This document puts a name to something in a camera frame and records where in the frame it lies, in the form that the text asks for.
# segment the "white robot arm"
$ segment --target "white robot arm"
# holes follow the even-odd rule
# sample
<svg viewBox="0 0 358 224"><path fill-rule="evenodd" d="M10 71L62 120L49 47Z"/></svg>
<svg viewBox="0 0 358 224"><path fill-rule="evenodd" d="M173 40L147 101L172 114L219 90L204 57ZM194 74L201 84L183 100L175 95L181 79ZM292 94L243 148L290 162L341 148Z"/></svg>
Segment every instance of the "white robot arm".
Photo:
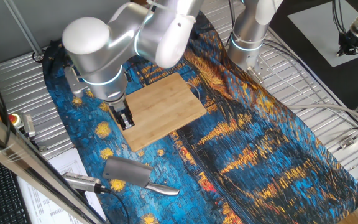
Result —
<svg viewBox="0 0 358 224"><path fill-rule="evenodd" d="M203 0L161 0L155 12L136 4L121 6L111 20L84 17L63 32L63 44L81 76L66 70L72 92L89 87L104 100L123 130L134 125L125 100L127 78L122 64L140 55L162 68L183 55ZM86 83L78 83L82 78Z"/></svg>

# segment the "paper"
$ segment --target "paper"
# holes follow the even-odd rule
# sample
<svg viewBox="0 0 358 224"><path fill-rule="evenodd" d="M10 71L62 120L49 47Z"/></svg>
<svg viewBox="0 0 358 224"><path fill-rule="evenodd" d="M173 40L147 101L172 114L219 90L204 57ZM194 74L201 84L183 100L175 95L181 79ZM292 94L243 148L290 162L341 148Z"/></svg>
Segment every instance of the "paper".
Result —
<svg viewBox="0 0 358 224"><path fill-rule="evenodd" d="M74 174L87 175L80 155L75 148L50 159L49 163L51 163L51 165L53 165L61 174L72 172ZM33 224L81 223L53 201L49 200L49 198L33 188L33 186L28 184L25 180L17 177L17 181ZM93 192L86 192L85 195L89 204L106 220L106 216L104 215L96 194Z"/></svg>

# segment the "black cable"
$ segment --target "black cable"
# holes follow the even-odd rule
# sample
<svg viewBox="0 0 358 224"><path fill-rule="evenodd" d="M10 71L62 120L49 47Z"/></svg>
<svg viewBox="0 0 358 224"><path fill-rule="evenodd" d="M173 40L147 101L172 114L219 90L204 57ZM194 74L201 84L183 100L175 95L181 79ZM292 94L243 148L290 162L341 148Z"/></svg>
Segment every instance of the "black cable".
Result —
<svg viewBox="0 0 358 224"><path fill-rule="evenodd" d="M339 14L341 15L341 25L342 25L342 28L343 28L343 30L344 30L345 28L344 28L343 17L342 17L341 0L338 0L338 4L339 4Z"/></svg>
<svg viewBox="0 0 358 224"><path fill-rule="evenodd" d="M1 100L1 104L2 104L2 112L4 113L4 116L1 116L4 119L4 124L6 125L7 128L7 132L6 132L6 139L5 139L5 146L0 146L0 148L4 149L7 147L9 138L11 136L11 122L9 120L9 114L7 113L7 108L6 108L6 104L4 99L2 98L2 94L0 91L0 100Z"/></svg>
<svg viewBox="0 0 358 224"><path fill-rule="evenodd" d="M121 205L122 205L122 207L123 207L123 209L124 209L124 211L125 211L125 214L126 214L126 216L127 216L127 222L128 222L128 224L130 224L130 222L129 222L129 214L128 214L127 207L125 206L125 204L124 204L124 202L121 200L121 198L120 198L116 193L114 193L112 190L110 190L110 189L102 188L101 191L102 191L102 192L105 192L105 193L110 193L110 194L114 195L114 196L118 199L118 201L121 203Z"/></svg>
<svg viewBox="0 0 358 224"><path fill-rule="evenodd" d="M229 38L227 39L226 46L229 45L231 35L233 35L234 22L236 21L236 15L234 15L231 0L228 0L228 1L229 1L230 18L231 18L231 32L230 32Z"/></svg>

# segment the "starry night tablecloth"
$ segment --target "starry night tablecloth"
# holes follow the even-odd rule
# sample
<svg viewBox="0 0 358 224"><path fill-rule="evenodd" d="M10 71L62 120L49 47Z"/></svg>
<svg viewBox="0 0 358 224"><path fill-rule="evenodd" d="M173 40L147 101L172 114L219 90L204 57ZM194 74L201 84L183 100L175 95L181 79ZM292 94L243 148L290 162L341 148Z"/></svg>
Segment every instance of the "starry night tablecloth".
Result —
<svg viewBox="0 0 358 224"><path fill-rule="evenodd" d="M208 111L137 153L103 101L90 91L73 96L65 57L61 42L51 42L43 61L47 88L88 175L123 198L131 223L336 223L358 208L356 180L300 118L229 60L202 13L173 68L140 57L124 64L127 94L178 72L197 87ZM179 195L102 178L110 155L154 167L151 181ZM111 223L125 223L116 198L99 199Z"/></svg>

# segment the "metal grating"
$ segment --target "metal grating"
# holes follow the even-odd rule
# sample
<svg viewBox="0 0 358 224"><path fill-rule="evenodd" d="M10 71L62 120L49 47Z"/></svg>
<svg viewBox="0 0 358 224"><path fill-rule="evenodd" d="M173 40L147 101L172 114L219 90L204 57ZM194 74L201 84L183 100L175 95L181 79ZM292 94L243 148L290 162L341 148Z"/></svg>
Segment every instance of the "metal grating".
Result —
<svg viewBox="0 0 358 224"><path fill-rule="evenodd" d="M232 3L238 16L244 5L238 0ZM232 29L228 1L205 0L201 10L226 43ZM266 39L283 44L272 31ZM303 71L301 66L279 51L263 46L260 61L260 67L265 69L260 70L264 87L281 102L288 105L336 104L335 96L318 84L314 74ZM35 141L47 147L48 151L42 153L47 159L73 147L45 86L41 64L35 63L31 54L0 64L0 87L10 113L27 113L33 117L37 133ZM339 146L339 142L352 134L358 125L347 114L326 108L294 112L358 180L358 142L345 150Z"/></svg>
<svg viewBox="0 0 358 224"><path fill-rule="evenodd" d="M51 157L73 147L44 82L42 66L27 54L0 64L0 89L8 113L31 115L42 154Z"/></svg>
<svg viewBox="0 0 358 224"><path fill-rule="evenodd" d="M236 16L245 8L239 0L232 4ZM201 10L212 22L221 40L226 43L232 29L228 1L205 0ZM269 30L266 39L284 44L272 30ZM263 86L286 105L337 104L334 99L339 101L326 86L319 85L322 82L316 75L305 72L292 58L270 46L262 46L259 62L261 64L258 72L264 80ZM358 180L358 142L346 149L341 149L339 145L340 141L356 131L358 124L347 114L327 108L310 108L293 110L293 112L310 127L334 157Z"/></svg>

